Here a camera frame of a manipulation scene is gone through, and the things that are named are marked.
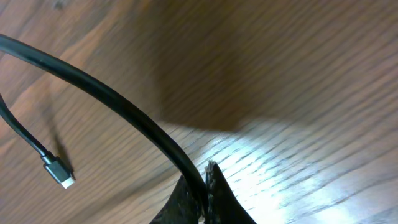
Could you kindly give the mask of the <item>black usb cable thick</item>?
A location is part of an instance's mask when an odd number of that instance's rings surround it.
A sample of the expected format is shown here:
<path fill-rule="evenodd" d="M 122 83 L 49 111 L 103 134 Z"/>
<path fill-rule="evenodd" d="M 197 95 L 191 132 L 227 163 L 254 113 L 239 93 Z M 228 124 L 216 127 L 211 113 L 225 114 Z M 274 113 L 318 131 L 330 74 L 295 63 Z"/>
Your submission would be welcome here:
<path fill-rule="evenodd" d="M 125 97 L 80 69 L 8 36 L 1 35 L 1 51 L 76 86 L 124 118 L 173 162 L 204 211 L 208 210 L 206 185 L 193 162 L 162 128 Z"/>

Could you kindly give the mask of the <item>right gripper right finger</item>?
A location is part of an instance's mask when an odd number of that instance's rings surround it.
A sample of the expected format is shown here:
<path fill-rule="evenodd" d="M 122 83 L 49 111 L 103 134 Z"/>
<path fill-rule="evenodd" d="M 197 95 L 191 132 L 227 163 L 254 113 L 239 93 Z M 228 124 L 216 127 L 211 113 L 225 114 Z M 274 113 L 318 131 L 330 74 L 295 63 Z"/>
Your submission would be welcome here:
<path fill-rule="evenodd" d="M 210 161 L 205 169 L 208 191 L 206 224 L 256 224 L 233 194 L 220 167 Z"/>

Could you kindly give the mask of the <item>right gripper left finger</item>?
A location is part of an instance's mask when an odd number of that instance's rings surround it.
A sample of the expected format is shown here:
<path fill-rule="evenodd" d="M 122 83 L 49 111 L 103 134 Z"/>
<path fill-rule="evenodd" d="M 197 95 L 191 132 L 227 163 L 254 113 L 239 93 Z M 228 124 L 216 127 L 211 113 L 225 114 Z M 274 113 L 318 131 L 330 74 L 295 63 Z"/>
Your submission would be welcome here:
<path fill-rule="evenodd" d="M 150 224 L 199 224 L 200 217 L 201 205 L 181 175 L 168 201 Z"/>

